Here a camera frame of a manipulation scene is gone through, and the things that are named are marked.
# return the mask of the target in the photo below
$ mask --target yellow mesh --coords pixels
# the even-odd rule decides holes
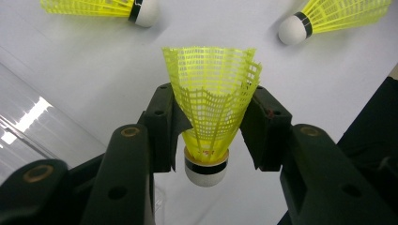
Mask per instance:
[[[255,49],[163,48],[176,101],[193,129],[183,132],[190,154],[201,162],[222,158],[234,139],[261,65]]]
[[[48,13],[129,17],[134,0],[40,0]]]
[[[376,23],[386,15],[391,0],[310,0],[302,12],[313,33]]]

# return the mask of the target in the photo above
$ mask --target shuttlecock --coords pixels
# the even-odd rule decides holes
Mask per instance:
[[[279,39],[297,44],[322,32],[376,23],[386,15],[391,0],[310,0],[301,12],[281,23]]]
[[[225,175],[228,146],[259,84],[261,65],[255,49],[163,48],[176,102],[191,121],[182,133],[185,171],[201,187],[218,184]]]
[[[158,20],[158,0],[40,0],[48,13],[127,17],[129,21],[149,27]]]

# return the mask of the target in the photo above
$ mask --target transparent plastic sheet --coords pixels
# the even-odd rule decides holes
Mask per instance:
[[[106,147],[0,64],[0,184],[23,165],[58,158],[70,168]]]

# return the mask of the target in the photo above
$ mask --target black band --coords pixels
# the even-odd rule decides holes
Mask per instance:
[[[194,164],[185,158],[185,165],[191,171],[193,171],[195,173],[203,174],[203,175],[212,175],[212,174],[221,172],[222,170],[225,169],[227,162],[228,162],[228,160],[226,160],[225,162],[223,162],[222,164],[219,164],[217,166],[204,167],[204,166]]]
[[[129,16],[129,21],[136,22],[138,18],[138,13],[140,13],[141,5],[143,4],[144,0],[135,0],[134,4],[132,5],[131,13]]]
[[[302,24],[304,25],[305,32],[307,32],[306,38],[309,38],[310,35],[313,34],[313,26],[311,25],[310,19],[308,19],[308,17],[302,12],[297,12],[295,16],[301,20]]]

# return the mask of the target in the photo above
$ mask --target white background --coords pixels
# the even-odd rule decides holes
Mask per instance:
[[[397,2],[377,24],[296,46],[284,46],[277,30],[303,0],[160,4],[159,22],[145,29],[120,18],[46,14],[39,0],[0,0],[0,63],[106,145],[168,83],[161,47],[256,48],[261,85],[293,114],[293,124],[323,128],[336,142],[398,61]],[[179,142],[177,173],[156,175],[166,197],[164,224],[276,224],[282,217],[279,175],[253,169],[240,134],[216,187],[190,183],[183,147]]]

